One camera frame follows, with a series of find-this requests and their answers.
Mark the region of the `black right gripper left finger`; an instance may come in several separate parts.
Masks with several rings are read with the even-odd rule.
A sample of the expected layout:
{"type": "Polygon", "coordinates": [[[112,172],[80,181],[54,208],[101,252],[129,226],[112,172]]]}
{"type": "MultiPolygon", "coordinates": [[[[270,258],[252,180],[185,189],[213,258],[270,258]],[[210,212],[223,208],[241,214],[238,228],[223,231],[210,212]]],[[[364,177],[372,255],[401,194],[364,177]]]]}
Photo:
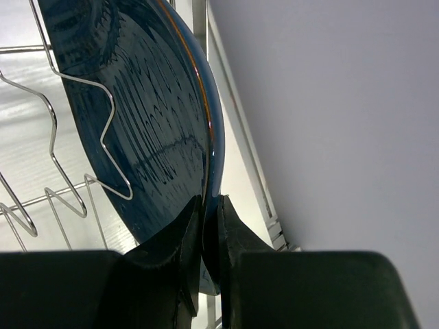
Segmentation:
{"type": "Polygon", "coordinates": [[[112,268],[99,305],[100,328],[190,328],[198,311],[202,198],[112,268]]]}

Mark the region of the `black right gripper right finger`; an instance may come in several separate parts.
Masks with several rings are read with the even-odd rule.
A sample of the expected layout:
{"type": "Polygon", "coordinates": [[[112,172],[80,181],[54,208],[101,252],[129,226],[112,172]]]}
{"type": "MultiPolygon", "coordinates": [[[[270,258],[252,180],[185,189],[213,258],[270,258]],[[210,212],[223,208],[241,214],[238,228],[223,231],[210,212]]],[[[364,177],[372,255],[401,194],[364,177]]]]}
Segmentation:
{"type": "Polygon", "coordinates": [[[242,253],[273,252],[240,218],[230,197],[218,195],[203,226],[202,260],[215,293],[221,295],[222,327],[239,325],[237,264],[242,253]]]}

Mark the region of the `dark navy patterned plate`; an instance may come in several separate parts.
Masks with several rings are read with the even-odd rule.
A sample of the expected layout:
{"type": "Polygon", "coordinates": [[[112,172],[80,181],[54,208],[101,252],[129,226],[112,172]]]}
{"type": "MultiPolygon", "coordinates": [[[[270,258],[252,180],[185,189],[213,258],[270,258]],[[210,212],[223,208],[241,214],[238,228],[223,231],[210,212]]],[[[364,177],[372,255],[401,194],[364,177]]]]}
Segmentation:
{"type": "Polygon", "coordinates": [[[166,1],[40,1],[97,179],[140,243],[195,195],[216,209],[225,157],[215,79],[166,1]]]}

